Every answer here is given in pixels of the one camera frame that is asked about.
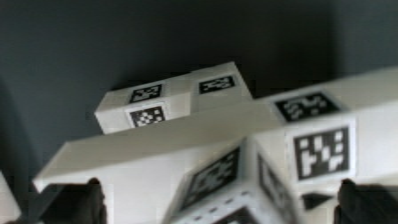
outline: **white block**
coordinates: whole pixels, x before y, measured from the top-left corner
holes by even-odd
[[[105,134],[187,115],[190,115],[190,81],[185,77],[108,92],[96,110]]]
[[[222,90],[199,94],[201,83],[206,85],[215,79],[227,79],[231,88],[224,85]],[[163,81],[110,91],[96,110],[103,133],[147,126],[188,116],[192,111],[215,109],[247,100],[251,92],[238,68],[229,62]]]
[[[233,145],[188,173],[163,223],[299,224],[297,200],[254,144]]]
[[[284,126],[254,139],[299,195],[336,194],[343,178],[359,182],[398,173],[398,69],[259,101]]]
[[[190,73],[192,112],[252,100],[251,91],[235,63],[226,63]]]
[[[0,223],[14,221],[21,215],[16,199],[9,190],[9,185],[0,172]]]

